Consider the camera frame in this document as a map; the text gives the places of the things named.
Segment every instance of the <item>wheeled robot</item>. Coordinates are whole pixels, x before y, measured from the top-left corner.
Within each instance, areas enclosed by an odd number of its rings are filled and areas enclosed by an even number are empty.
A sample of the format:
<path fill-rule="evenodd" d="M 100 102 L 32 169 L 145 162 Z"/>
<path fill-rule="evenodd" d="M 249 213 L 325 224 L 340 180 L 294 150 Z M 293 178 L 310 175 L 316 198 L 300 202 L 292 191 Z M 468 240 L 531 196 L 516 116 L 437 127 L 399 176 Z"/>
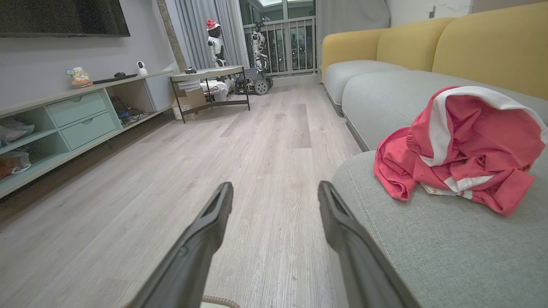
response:
<path fill-rule="evenodd" d="M 269 59 L 263 53 L 265 49 L 265 37 L 261 33 L 264 26 L 262 21 L 255 24 L 251 34 L 251 47 L 253 49 L 254 67 L 246 69 L 246 77 L 243 74 L 234 75 L 234 91 L 243 94 L 247 88 L 248 93 L 264 95 L 272 88 L 272 77 L 265 75 L 269 66 Z"/>

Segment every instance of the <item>curtain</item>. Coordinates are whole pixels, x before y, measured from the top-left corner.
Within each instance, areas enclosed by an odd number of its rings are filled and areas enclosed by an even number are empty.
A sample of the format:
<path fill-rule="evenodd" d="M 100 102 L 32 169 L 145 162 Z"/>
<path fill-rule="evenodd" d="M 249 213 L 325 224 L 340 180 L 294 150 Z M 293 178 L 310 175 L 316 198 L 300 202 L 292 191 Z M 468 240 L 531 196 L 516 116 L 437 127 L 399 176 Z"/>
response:
<path fill-rule="evenodd" d="M 318 68 L 323 39 L 332 33 L 388 28 L 390 13 L 385 0 L 316 0 Z"/>
<path fill-rule="evenodd" d="M 228 65 L 244 65 L 246 63 L 243 40 L 243 29 L 239 3 L 235 0 L 179 0 L 178 13 L 183 32 L 182 45 L 185 47 L 188 59 L 186 62 L 195 69 L 213 67 L 209 47 L 207 45 L 208 32 L 206 21 L 217 21 L 221 25 L 222 40 L 224 42 L 225 59 Z"/>

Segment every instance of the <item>television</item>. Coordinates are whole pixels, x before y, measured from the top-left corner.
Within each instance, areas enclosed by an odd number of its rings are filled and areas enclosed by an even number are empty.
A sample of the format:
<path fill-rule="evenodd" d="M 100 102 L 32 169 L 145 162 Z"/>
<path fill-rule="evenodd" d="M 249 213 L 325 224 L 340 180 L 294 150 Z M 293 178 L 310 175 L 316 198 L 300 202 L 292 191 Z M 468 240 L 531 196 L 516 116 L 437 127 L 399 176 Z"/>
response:
<path fill-rule="evenodd" d="M 0 37 L 130 36 L 119 0 L 0 0 Z"/>

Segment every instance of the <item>pink clothing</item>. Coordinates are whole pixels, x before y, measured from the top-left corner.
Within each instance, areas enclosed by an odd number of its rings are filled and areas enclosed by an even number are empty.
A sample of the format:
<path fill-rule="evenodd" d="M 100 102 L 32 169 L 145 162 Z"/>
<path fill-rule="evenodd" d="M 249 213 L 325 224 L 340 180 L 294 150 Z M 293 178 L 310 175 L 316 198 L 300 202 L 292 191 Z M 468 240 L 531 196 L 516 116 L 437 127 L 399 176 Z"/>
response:
<path fill-rule="evenodd" d="M 486 88 L 451 87 L 434 94 L 411 127 L 379 144 L 373 171 L 393 198 L 408 200 L 419 182 L 428 193 L 508 216 L 533 183 L 526 172 L 547 143 L 533 110 Z"/>

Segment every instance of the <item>balcony railing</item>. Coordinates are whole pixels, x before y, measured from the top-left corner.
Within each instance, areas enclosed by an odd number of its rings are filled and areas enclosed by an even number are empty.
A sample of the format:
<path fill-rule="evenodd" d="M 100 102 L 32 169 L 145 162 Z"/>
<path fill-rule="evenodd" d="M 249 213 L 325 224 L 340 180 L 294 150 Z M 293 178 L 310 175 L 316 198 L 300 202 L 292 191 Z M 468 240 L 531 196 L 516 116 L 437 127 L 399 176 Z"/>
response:
<path fill-rule="evenodd" d="M 245 25 L 249 63 L 254 63 L 251 33 L 255 25 Z M 265 37 L 263 53 L 269 56 L 267 75 L 291 75 L 317 72 L 316 17 L 294 18 L 284 22 L 269 21 L 261 29 Z"/>

